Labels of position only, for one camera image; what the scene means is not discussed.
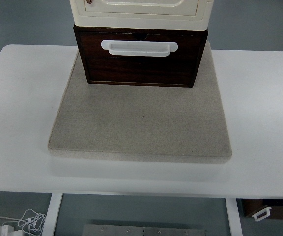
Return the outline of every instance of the stacked storage boxes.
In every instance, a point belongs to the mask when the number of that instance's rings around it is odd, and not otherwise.
[[[213,0],[70,0],[88,83],[192,87]]]

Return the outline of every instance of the metal panel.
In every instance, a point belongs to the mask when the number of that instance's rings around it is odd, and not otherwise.
[[[84,225],[83,236],[205,236],[205,230]]]

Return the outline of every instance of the cream plastic cabinet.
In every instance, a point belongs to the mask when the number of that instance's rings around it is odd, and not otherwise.
[[[213,0],[70,0],[70,3],[75,25],[80,27],[205,31]]]

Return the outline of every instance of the power adapter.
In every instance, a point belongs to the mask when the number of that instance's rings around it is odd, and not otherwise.
[[[14,231],[14,228],[10,225],[3,225],[0,226],[0,236],[24,236],[24,231]]]

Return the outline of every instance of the white drawer handle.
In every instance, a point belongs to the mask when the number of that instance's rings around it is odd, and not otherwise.
[[[112,55],[166,57],[177,50],[177,43],[103,40],[101,47]]]
[[[265,209],[263,209],[263,210],[257,212],[256,214],[252,215],[252,217],[254,218],[255,221],[261,221],[261,220],[270,216],[270,210],[271,210],[271,207],[266,207]]]

